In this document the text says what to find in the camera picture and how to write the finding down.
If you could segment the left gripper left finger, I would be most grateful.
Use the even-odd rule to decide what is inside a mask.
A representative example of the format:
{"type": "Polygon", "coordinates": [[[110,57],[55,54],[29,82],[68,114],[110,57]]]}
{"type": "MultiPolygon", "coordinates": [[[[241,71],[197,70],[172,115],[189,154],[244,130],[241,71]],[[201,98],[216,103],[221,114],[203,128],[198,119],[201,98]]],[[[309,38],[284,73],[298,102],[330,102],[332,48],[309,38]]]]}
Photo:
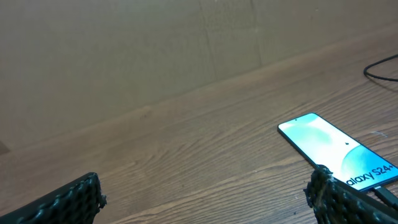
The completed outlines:
{"type": "Polygon", "coordinates": [[[89,172],[1,216],[1,224],[92,224],[106,204],[97,173],[89,172]]]}

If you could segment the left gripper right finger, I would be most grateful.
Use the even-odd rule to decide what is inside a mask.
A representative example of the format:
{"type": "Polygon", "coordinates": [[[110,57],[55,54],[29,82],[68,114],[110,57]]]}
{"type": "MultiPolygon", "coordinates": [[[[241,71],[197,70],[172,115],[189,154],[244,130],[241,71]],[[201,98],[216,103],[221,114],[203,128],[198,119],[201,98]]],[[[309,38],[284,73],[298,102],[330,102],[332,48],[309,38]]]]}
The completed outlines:
{"type": "Polygon", "coordinates": [[[315,168],[303,191],[318,223],[397,224],[397,196],[378,186],[375,200],[334,178],[324,165],[315,168]]]}

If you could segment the Samsung Galaxy smartphone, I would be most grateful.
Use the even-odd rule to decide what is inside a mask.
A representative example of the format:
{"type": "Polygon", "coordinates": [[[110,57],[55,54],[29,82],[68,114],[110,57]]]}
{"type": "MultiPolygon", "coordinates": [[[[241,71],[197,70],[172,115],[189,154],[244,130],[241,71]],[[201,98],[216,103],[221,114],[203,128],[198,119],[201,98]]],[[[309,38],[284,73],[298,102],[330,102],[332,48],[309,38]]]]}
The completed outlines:
{"type": "Polygon", "coordinates": [[[334,178],[367,191],[397,180],[397,166],[317,115],[281,123],[278,132],[313,166],[326,166],[334,178]]]}

